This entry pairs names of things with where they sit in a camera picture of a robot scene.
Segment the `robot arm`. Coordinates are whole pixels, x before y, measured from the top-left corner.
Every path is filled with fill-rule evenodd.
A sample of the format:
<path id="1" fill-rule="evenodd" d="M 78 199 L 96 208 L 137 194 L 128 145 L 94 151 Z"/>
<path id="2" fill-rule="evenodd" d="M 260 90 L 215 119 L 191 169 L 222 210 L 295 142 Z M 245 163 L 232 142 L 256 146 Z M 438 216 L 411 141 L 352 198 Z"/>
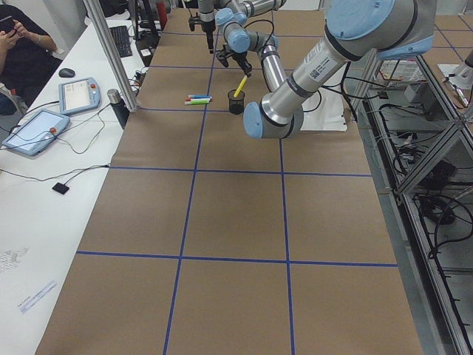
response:
<path id="1" fill-rule="evenodd" d="M 215 22 L 234 53 L 254 51 L 269 92 L 243 112 L 252 138 L 287 138 L 302 127 L 302 105 L 347 62 L 370 50 L 380 60 L 412 58 L 433 44 L 436 1 L 332 1 L 325 13 L 324 36 L 301 63 L 285 75 L 272 35 L 247 31 L 253 16 L 278 10 L 283 1 L 218 1 Z"/>
<path id="2" fill-rule="evenodd" d="M 284 7 L 285 0 L 274 1 L 198 1 L 196 16 L 189 21 L 199 24 L 205 33 L 210 54 L 214 53 L 214 32 L 219 30 L 226 44 L 236 53 L 250 49 L 251 36 L 244 28 L 249 18 Z"/>

